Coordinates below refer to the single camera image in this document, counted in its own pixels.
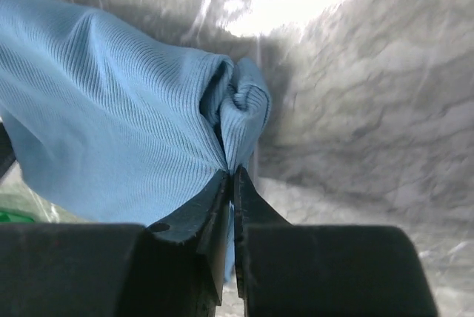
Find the black bracket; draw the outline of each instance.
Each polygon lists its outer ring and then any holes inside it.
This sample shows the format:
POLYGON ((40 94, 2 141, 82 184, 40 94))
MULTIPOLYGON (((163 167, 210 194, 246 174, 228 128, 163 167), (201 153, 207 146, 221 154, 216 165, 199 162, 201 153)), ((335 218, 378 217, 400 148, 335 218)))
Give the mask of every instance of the black bracket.
MULTIPOLYGON (((2 128, 0 174, 13 160, 2 128)), ((240 167, 149 227, 0 224, 0 316, 213 317, 230 202, 246 317, 438 315, 403 231, 293 226, 240 167)))

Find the white marble background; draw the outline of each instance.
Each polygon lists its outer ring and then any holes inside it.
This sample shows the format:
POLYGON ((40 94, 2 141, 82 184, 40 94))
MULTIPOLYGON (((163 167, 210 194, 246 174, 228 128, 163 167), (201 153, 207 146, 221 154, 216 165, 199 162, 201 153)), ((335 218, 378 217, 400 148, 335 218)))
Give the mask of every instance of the white marble background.
POLYGON ((474 316, 474 0, 65 1, 253 57, 275 101, 265 198, 296 223, 403 227, 441 314, 474 316))

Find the light blue cloth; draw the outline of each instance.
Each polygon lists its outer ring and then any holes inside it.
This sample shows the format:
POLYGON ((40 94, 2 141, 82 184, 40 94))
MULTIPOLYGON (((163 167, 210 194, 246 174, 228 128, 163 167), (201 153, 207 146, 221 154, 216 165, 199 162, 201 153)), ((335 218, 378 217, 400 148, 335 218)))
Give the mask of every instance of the light blue cloth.
MULTIPOLYGON (((90 7, 0 0, 0 116, 25 182, 76 215, 157 221, 246 164, 269 111, 249 59, 162 44, 90 7)), ((232 265, 230 231, 227 278, 232 265)))

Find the green object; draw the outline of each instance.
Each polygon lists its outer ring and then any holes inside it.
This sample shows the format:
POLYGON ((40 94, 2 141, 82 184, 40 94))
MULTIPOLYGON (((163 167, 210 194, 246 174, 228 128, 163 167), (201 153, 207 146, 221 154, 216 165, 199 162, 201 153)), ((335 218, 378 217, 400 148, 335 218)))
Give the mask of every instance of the green object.
POLYGON ((35 220, 16 213, 0 211, 0 223, 35 223, 35 220))
POLYGON ((34 193, 23 181, 0 184, 0 215, 28 217, 28 221, 85 223, 83 218, 74 216, 63 208, 53 205, 34 193))

